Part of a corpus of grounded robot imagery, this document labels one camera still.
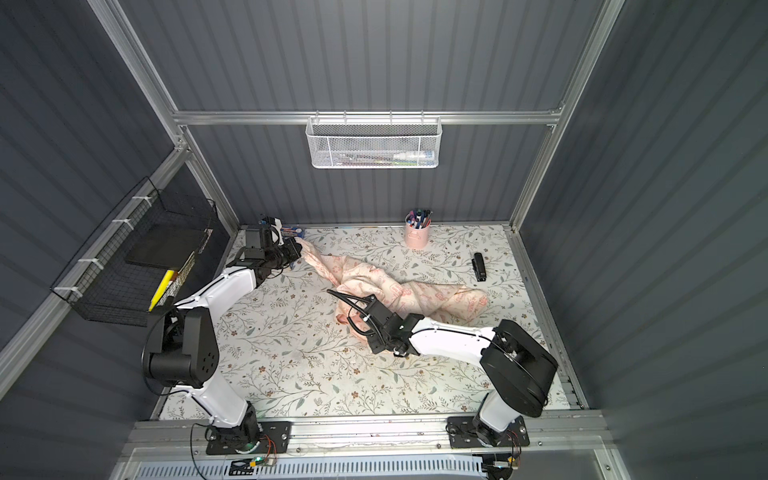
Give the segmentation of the pink patterned hooded jacket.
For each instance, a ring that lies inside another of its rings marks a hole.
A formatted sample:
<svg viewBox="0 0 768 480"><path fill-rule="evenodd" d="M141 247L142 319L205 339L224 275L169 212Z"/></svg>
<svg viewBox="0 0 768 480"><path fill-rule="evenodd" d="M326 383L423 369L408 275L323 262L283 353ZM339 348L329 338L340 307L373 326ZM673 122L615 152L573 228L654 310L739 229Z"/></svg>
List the pink patterned hooded jacket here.
<svg viewBox="0 0 768 480"><path fill-rule="evenodd" d="M383 268L363 260L323 254L306 240L300 240L299 244L302 260L328 281L334 291L357 297L373 295L402 317L415 313L466 326L491 321L491 298L481 289L463 284L400 281Z"/></svg>

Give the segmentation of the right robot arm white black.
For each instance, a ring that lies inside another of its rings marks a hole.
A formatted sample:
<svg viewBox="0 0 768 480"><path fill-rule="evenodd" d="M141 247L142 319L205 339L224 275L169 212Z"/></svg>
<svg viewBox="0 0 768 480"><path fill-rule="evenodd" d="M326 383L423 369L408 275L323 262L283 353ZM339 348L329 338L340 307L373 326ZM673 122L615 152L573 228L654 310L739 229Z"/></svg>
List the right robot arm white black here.
<svg viewBox="0 0 768 480"><path fill-rule="evenodd" d="M472 419L470 433L484 446L521 440L523 433L510 426L525 416L540 417L548 403L558 362L513 320L503 319L495 327L460 327L420 314L401 317L374 295L359 297L332 289L327 293L359 314L365 330L351 317L347 323L374 354L440 356L482 369L491 387Z"/></svg>

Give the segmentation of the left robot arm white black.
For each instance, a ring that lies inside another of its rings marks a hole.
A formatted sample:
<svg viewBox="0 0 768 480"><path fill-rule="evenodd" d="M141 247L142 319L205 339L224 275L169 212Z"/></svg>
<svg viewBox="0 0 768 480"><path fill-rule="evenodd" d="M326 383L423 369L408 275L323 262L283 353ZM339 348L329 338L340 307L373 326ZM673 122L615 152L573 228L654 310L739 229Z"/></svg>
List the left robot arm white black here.
<svg viewBox="0 0 768 480"><path fill-rule="evenodd" d="M301 256L302 247L282 233L282 221L264 217L245 231L245 245L221 274L191 296L163 306L150 317L142 352L147 380L193 400L208 418L217 441L231 451L256 448L262 429L253 405L218 371L220 350L214 322L274 272Z"/></svg>

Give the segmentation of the pink pen cup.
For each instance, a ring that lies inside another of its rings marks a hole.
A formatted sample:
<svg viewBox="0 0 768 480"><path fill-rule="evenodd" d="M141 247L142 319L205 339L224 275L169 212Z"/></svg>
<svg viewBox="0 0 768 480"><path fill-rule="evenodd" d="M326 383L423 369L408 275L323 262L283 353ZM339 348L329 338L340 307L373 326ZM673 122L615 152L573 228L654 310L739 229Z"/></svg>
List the pink pen cup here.
<svg viewBox="0 0 768 480"><path fill-rule="evenodd" d="M413 222L407 222L404 233L405 245L413 250L424 249L429 242L430 225L430 220L420 226Z"/></svg>

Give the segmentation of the floral table mat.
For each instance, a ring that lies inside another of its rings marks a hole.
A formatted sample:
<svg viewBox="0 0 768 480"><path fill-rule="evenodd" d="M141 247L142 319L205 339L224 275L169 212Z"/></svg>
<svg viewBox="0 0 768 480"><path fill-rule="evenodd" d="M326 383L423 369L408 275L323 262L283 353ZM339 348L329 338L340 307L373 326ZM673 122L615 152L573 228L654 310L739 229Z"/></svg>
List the floral table mat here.
<svg viewBox="0 0 768 480"><path fill-rule="evenodd" d="M399 281L474 285L481 253L487 308L543 339L523 277L500 225L435 225L422 250L397 226L310 228L320 252L380 267ZM215 324L223 377L263 417L458 413L477 410L490 389L482 369L437 356L373 354L335 317L329 284L304 262L243 297Z"/></svg>

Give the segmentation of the pens in pink cup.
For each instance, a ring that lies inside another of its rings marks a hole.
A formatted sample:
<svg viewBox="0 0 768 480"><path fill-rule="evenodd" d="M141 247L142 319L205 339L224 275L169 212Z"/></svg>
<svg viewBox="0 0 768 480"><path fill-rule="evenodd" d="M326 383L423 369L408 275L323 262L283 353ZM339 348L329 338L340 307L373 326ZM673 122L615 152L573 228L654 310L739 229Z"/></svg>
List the pens in pink cup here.
<svg viewBox="0 0 768 480"><path fill-rule="evenodd" d="M430 209L411 210L405 217L406 225L413 229L424 229L431 224Z"/></svg>

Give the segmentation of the black notebook in basket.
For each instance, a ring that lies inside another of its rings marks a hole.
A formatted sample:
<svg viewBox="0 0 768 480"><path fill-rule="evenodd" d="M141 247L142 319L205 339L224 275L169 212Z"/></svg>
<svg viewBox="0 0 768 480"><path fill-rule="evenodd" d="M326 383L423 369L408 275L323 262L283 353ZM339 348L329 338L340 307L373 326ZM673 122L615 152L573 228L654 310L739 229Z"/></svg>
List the black notebook in basket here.
<svg viewBox="0 0 768 480"><path fill-rule="evenodd" d="M150 228L128 251L130 265L179 271L194 252L204 248L210 229L159 224Z"/></svg>

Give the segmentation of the yellow highlighter marker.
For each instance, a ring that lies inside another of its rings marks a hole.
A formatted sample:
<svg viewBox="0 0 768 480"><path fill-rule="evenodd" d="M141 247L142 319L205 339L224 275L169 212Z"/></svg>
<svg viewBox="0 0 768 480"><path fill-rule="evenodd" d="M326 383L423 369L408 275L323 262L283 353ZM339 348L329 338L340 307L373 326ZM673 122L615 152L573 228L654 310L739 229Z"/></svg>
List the yellow highlighter marker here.
<svg viewBox="0 0 768 480"><path fill-rule="evenodd" d="M150 302L150 306L148 308L149 311L152 311L158 303L164 298L167 290L171 286L171 284L174 282L175 278L177 276L177 272L174 270L167 270L164 274L160 284L158 285L152 300Z"/></svg>

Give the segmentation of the white tube in mesh basket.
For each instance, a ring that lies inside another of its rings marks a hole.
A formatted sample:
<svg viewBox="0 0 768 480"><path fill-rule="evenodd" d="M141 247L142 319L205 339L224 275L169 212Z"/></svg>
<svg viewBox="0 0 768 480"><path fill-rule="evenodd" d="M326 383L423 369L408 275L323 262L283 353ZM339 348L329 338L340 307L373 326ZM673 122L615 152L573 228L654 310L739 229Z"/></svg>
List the white tube in mesh basket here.
<svg viewBox="0 0 768 480"><path fill-rule="evenodd" d="M393 155L393 163L397 165L416 165L419 168L431 168L436 164L436 157L433 150L427 151L405 151Z"/></svg>

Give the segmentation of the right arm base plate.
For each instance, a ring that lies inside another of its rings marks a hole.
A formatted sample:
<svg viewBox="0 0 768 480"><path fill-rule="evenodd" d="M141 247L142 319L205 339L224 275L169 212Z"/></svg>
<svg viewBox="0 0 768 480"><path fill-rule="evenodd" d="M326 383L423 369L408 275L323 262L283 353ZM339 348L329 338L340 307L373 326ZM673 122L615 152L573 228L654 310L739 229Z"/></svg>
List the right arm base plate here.
<svg viewBox="0 0 768 480"><path fill-rule="evenodd" d="M502 432L473 416L451 416L445 430L452 449L528 447L530 439L523 416L510 422Z"/></svg>

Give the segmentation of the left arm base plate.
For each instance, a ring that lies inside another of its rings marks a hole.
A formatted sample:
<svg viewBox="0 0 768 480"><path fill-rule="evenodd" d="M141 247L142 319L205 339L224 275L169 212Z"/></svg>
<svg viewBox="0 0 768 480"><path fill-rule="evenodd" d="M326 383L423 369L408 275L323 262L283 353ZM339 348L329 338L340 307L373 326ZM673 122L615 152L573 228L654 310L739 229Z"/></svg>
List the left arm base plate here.
<svg viewBox="0 0 768 480"><path fill-rule="evenodd" d="M208 427L205 433L207 455L266 455L282 454L288 449L293 423L288 421L260 422L255 433L244 427Z"/></svg>

